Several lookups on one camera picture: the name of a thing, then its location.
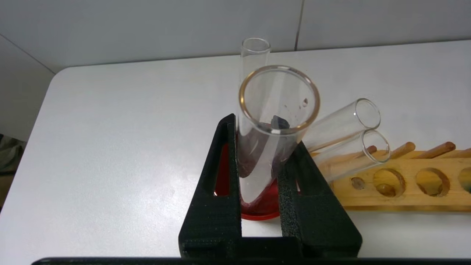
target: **test tube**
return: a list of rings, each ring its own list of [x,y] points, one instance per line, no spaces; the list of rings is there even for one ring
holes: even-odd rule
[[[386,163],[390,154],[386,138],[368,129],[320,152],[313,160],[325,180],[330,182]]]
[[[237,161],[243,206],[255,204],[319,112],[319,93],[302,72],[264,66],[239,90]]]
[[[241,66],[239,70],[240,83],[251,72],[267,65],[270,51],[270,43],[261,38],[248,38],[242,42],[240,53]]]
[[[357,99],[311,125],[303,138],[309,152],[344,141],[381,123],[378,107],[368,99]]]

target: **red solution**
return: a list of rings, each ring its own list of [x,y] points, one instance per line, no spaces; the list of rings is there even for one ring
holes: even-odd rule
[[[228,144],[222,147],[219,160],[219,171],[214,189],[216,196],[229,195],[229,148]],[[278,185],[274,180],[259,197],[247,204],[241,198],[241,216],[246,220],[263,221],[280,216],[278,207]]]

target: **wooden peg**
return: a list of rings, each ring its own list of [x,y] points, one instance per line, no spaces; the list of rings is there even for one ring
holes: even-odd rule
[[[399,158],[405,154],[408,154],[412,151],[415,150],[415,144],[413,142],[407,142],[400,147],[398,147],[396,150],[391,152],[391,159],[396,159]]]
[[[423,152],[422,154],[413,157],[412,159],[424,159],[424,158],[434,158],[437,156],[441,156],[446,154],[450,151],[453,151],[456,148],[455,144],[452,142],[442,143],[439,146],[432,148],[428,151]]]
[[[471,148],[468,148],[466,150],[458,151],[457,153],[451,154],[447,157],[443,158],[469,158],[471,157]]]

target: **rack hole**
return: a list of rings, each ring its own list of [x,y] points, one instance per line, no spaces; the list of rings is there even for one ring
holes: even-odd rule
[[[471,193],[471,167],[467,167],[460,172],[458,181],[465,191]]]
[[[425,168],[417,173],[415,181],[420,190],[432,197],[443,197],[450,190],[447,176],[436,168]]]
[[[352,186],[356,190],[362,190],[365,188],[365,181],[362,178],[354,177],[351,179]]]
[[[402,175],[390,168],[380,169],[374,173],[373,185],[380,194],[391,198],[401,196],[406,190],[406,182]]]

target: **wooden test tube rack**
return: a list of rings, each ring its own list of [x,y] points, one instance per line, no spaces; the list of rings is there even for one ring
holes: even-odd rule
[[[386,164],[331,187],[346,210],[471,211],[471,149],[455,150],[446,142],[415,151],[408,142]]]

